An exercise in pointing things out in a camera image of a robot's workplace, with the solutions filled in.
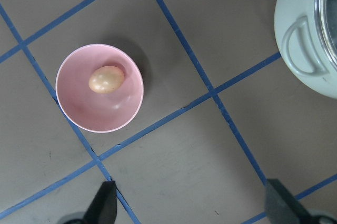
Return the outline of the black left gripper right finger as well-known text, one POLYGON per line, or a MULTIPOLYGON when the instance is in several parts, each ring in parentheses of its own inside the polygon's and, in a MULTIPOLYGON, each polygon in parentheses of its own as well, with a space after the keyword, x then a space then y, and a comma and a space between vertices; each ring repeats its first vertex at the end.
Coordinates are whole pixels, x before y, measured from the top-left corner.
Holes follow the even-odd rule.
POLYGON ((268 179, 265 184, 264 212, 272 224, 319 223, 278 179, 268 179))

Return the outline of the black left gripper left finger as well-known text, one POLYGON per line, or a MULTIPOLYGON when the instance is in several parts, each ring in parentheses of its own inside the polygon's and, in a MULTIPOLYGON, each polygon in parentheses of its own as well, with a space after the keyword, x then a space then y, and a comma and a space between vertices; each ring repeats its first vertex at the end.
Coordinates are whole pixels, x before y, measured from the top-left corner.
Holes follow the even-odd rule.
POLYGON ((116 183, 103 182, 88 207, 84 223, 115 223, 117 216, 116 183))

